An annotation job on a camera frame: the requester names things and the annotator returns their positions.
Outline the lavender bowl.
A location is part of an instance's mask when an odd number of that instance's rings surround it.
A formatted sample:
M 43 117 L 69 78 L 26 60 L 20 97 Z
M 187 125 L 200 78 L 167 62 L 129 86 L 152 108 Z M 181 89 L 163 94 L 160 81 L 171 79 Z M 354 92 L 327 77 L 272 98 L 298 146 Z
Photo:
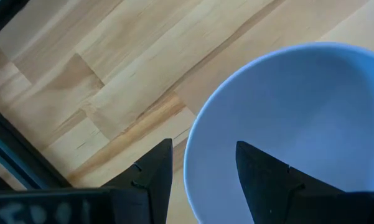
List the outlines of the lavender bowl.
M 347 192 L 374 191 L 374 52 L 318 42 L 227 78 L 192 126 L 184 183 L 200 224 L 253 224 L 235 151 L 247 142 Z

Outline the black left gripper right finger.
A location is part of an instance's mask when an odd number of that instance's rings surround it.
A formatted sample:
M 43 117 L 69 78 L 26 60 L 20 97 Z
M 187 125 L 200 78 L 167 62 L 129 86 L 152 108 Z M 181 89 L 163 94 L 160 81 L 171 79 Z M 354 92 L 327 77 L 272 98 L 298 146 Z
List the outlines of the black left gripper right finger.
M 318 197 L 343 191 L 244 141 L 236 143 L 238 177 L 255 224 L 318 224 Z

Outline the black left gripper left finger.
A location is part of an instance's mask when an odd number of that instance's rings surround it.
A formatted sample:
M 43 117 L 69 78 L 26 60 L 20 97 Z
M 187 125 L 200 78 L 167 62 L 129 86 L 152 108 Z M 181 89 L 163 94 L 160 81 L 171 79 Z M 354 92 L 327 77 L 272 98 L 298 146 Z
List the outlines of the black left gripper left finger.
M 172 140 L 163 139 L 103 185 L 112 188 L 114 224 L 166 224 L 172 160 Z

